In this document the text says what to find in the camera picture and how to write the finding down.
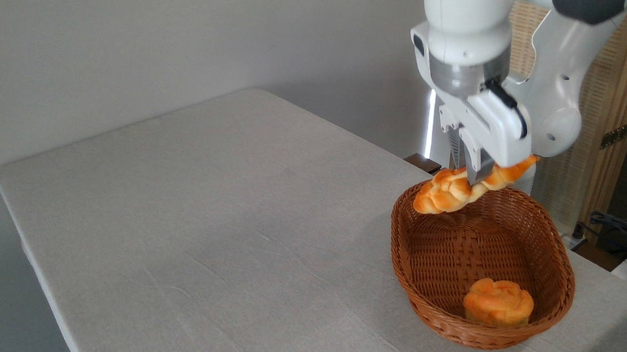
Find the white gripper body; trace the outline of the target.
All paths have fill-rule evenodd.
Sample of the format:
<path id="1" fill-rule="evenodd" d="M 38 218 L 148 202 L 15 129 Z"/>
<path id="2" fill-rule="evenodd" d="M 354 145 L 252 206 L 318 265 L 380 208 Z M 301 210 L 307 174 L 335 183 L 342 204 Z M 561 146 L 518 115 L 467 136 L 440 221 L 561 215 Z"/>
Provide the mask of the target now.
<path id="1" fill-rule="evenodd" d="M 457 128 L 470 150 L 484 148 L 499 166 L 511 167 L 532 152 L 528 115 L 501 84 L 488 84 L 459 98 L 441 90 L 441 130 Z"/>

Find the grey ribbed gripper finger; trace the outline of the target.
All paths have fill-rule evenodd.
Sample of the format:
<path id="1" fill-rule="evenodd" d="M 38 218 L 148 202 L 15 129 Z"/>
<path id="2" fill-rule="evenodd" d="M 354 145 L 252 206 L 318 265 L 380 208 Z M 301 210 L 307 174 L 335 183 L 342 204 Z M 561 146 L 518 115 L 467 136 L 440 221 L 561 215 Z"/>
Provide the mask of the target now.
<path id="1" fill-rule="evenodd" d="M 451 151 L 451 169 L 466 168 L 466 147 L 460 137 L 460 132 L 457 128 L 449 126 L 447 128 L 447 135 L 450 143 Z"/>
<path id="2" fill-rule="evenodd" d="M 464 146 L 462 159 L 462 165 L 465 168 L 464 174 L 467 176 L 470 186 L 475 186 L 482 180 L 487 179 L 495 165 L 494 159 L 484 148 L 470 150 L 467 146 Z"/>

